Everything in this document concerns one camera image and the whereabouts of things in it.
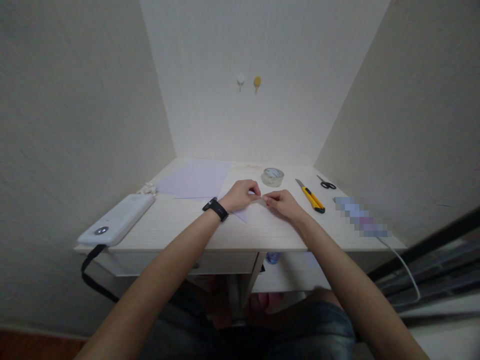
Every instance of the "white cable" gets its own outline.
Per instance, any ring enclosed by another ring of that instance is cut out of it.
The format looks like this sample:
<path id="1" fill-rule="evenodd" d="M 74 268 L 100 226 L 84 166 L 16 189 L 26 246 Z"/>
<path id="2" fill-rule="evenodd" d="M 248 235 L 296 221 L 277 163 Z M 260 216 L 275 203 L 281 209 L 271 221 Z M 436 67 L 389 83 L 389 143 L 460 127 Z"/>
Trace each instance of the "white cable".
<path id="1" fill-rule="evenodd" d="M 412 273 L 410 272 L 410 269 L 409 267 L 407 266 L 407 264 L 405 263 L 405 261 L 402 259 L 402 257 L 398 254 L 398 252 L 396 252 L 389 244 L 387 244 L 386 242 L 384 242 L 381 238 L 377 237 L 378 241 L 380 241 L 383 245 L 385 245 L 387 248 L 389 248 L 390 250 L 393 251 L 393 253 L 396 255 L 397 258 L 400 259 L 401 263 L 403 264 L 403 266 L 405 267 L 405 270 L 406 272 L 408 273 L 408 275 L 410 276 L 410 279 L 411 279 L 411 283 L 413 284 L 413 287 L 415 288 L 415 291 L 416 291 L 416 299 L 411 301 L 411 302 L 400 302 L 400 303 L 396 303 L 396 304 L 391 304 L 392 306 L 405 306 L 405 305 L 411 305 L 411 304 L 415 304 L 415 303 L 418 303 L 420 301 L 420 299 L 422 298 L 422 296 L 420 295 L 420 290 L 419 290 L 419 287 L 417 286 L 417 283 L 415 282 L 415 279 L 414 279 L 414 276 L 412 275 Z"/>

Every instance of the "person's left hand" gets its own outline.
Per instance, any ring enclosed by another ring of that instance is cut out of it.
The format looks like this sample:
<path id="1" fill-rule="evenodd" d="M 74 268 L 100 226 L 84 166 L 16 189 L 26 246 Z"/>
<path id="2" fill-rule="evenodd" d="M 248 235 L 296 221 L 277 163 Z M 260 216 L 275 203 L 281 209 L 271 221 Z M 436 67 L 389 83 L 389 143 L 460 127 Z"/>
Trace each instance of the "person's left hand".
<path id="1" fill-rule="evenodd" d="M 230 213 L 246 208 L 252 201 L 259 200 L 260 195 L 259 185 L 256 181 L 238 180 L 218 203 Z"/>

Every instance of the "watch strap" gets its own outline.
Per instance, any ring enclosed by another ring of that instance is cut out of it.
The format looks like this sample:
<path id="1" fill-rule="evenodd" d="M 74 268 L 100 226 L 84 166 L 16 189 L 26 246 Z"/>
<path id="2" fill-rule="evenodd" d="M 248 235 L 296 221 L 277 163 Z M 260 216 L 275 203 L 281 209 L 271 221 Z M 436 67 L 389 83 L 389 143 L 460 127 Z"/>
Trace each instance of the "watch strap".
<path id="1" fill-rule="evenodd" d="M 220 205 L 216 198 L 213 198 L 207 205 L 203 207 L 203 211 L 212 209 L 220 217 L 220 221 L 223 223 L 226 218 L 229 217 L 229 213 Z"/>

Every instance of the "white power bank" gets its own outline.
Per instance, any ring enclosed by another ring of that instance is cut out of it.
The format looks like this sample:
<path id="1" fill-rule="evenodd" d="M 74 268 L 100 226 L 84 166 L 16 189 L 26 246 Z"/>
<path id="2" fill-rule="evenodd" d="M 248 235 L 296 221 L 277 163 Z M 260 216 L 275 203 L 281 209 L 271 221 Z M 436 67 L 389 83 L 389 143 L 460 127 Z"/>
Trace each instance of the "white power bank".
<path id="1" fill-rule="evenodd" d="M 90 226 L 77 241 L 85 245 L 117 245 L 154 201 L 151 195 L 128 195 Z"/>

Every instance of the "scissors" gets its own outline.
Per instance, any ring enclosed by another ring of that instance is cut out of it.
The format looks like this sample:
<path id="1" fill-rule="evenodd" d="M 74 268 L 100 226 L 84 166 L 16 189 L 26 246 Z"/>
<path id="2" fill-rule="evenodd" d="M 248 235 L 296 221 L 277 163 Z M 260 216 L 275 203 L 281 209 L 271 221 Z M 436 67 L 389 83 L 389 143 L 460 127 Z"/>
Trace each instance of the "scissors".
<path id="1" fill-rule="evenodd" d="M 320 185 L 322 185 L 325 189 L 336 189 L 337 187 L 333 185 L 332 183 L 326 182 L 323 180 L 320 176 L 317 175 L 317 177 L 321 180 Z"/>

